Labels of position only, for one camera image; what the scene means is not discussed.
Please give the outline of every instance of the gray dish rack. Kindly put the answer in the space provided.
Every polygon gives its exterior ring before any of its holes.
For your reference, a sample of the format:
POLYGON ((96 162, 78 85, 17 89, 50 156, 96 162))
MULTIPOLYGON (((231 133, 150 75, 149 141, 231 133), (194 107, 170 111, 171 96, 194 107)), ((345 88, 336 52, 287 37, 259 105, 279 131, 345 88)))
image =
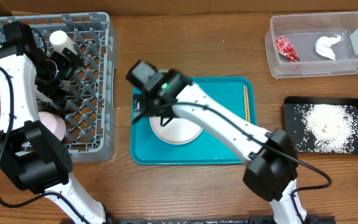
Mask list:
MULTIPOLYGON (((65 31, 83 57, 85 68, 78 69, 71 79, 70 94, 63 108, 66 134, 63 142, 73 162, 105 161, 114 154, 115 110, 113 78, 117 67, 117 33, 105 12, 56 14, 45 16, 0 17, 0 43, 5 41, 4 24, 20 21, 36 28, 52 53, 49 36, 56 30, 65 31)), ((34 33, 36 44, 43 48, 34 33)), ((53 104, 37 101, 39 111, 53 109, 53 104)), ((24 144, 25 154, 31 150, 24 144)))

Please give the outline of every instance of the green led light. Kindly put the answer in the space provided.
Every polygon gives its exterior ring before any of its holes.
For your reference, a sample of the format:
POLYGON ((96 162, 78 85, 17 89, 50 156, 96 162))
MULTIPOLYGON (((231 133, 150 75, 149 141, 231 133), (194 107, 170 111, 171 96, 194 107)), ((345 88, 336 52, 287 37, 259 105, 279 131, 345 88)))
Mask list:
POLYGON ((168 87, 169 87, 169 84, 164 83, 164 84, 162 84, 161 89, 166 90, 168 87))

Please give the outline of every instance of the red candy wrapper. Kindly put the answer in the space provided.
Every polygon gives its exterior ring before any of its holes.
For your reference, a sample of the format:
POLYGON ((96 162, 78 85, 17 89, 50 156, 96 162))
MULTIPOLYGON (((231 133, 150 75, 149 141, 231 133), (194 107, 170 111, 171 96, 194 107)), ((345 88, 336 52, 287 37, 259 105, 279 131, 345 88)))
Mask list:
POLYGON ((290 59, 290 62, 300 61, 298 54, 293 48, 290 40, 288 40, 288 37, 285 36, 276 37, 276 45, 277 45, 278 52, 280 52, 280 54, 290 59))

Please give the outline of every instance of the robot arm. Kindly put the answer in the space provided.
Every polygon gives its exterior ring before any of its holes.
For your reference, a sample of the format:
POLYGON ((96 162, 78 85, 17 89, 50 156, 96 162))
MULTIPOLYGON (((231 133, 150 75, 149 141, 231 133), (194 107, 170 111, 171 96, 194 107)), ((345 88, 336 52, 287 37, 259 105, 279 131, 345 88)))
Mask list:
POLYGON ((18 189, 29 189, 34 194, 45 195, 75 223, 113 223, 113 218, 105 207, 93 199, 76 180, 67 147, 40 122, 35 97, 36 76, 39 75, 37 71, 45 63, 54 68, 44 71, 43 76, 38 77, 41 85, 42 80, 46 80, 47 85, 44 85, 44 88, 49 86, 54 89, 59 88, 59 85, 56 85, 59 82, 53 82, 61 71, 55 62, 38 52, 29 26, 16 22, 8 27, 4 26, 4 31, 7 40, 14 34, 15 37, 21 38, 0 44, 0 67, 12 82, 15 117, 11 133, 7 135, 11 96, 7 77, 0 70, 0 155, 3 140, 9 138, 7 149, 3 157, 1 155, 2 171, 18 189), (34 151, 16 154, 27 141, 31 143, 34 151))
POLYGON ((148 101, 148 111, 142 115, 148 113, 186 118, 204 128, 247 166, 244 183, 259 197, 270 202, 277 224, 303 223, 306 210, 295 194, 296 207, 301 215, 298 217, 290 197, 290 193, 296 189, 297 164, 270 151, 262 154, 263 146, 252 141, 233 124, 259 142, 296 158, 291 140, 284 131, 270 133, 248 123, 214 101, 199 85, 176 70, 158 72, 148 63, 139 61, 129 70, 126 78, 142 91, 148 101))
MULTIPOLYGON (((245 132, 252 133, 256 139, 266 143, 269 139, 267 131, 253 124, 248 123, 244 119, 238 117, 218 102, 210 98, 196 83, 187 85, 176 97, 177 103, 194 103, 208 105, 208 107, 218 111, 233 123, 241 127, 245 132)), ((173 112, 179 118, 186 118, 212 134, 226 145, 235 155, 248 166, 252 160, 252 155, 260 154, 262 146, 254 141, 250 141, 247 136, 240 133, 222 117, 210 110, 204 110, 200 107, 191 105, 173 105, 173 112)), ((296 189, 296 179, 287 183, 279 200, 273 199, 269 201, 273 209, 274 220, 277 224, 301 224, 300 219, 296 215, 294 205, 291 201, 290 193, 296 189)), ((298 194, 296 194, 296 206, 300 211, 302 219, 306 218, 306 210, 302 208, 298 194)))

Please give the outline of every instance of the pink object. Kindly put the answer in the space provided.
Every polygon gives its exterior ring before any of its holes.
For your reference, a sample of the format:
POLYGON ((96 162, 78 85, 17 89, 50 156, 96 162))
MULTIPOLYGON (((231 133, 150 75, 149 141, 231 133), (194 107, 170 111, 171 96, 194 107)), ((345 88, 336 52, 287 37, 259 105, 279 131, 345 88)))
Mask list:
POLYGON ((48 112, 39 112, 40 120, 45 127, 48 128, 59 140, 63 140, 66 133, 66 124, 65 121, 53 114, 48 112))

